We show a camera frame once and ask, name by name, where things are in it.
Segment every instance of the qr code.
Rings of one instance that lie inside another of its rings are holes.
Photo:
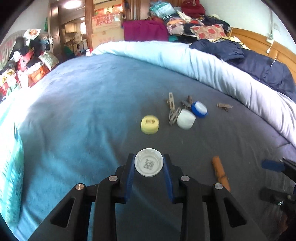
[[[148,160],[146,159],[146,162],[144,164],[144,168],[147,168],[149,170],[152,170],[153,169],[153,166],[154,166],[154,161],[151,161],[151,160]]]

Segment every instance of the white bottle cap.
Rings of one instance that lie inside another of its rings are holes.
[[[144,177],[153,177],[163,167],[163,156],[158,150],[146,148],[135,157],[136,170]]]
[[[188,130],[192,127],[195,119],[196,117],[191,111],[182,109],[177,119],[177,125],[184,130]]]

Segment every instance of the blue and white bottle cap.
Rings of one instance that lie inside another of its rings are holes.
[[[206,106],[199,101],[196,101],[191,105],[191,110],[198,117],[205,117],[207,115]]]

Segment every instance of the ceiling light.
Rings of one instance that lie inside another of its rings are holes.
[[[79,0],[70,0],[64,4],[64,8],[73,9],[81,6],[81,1]]]

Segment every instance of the wall outlet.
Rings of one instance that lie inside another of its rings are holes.
[[[266,39],[266,42],[268,42],[268,43],[270,43],[270,44],[273,44],[273,43],[274,43],[274,39],[267,38],[267,39]]]

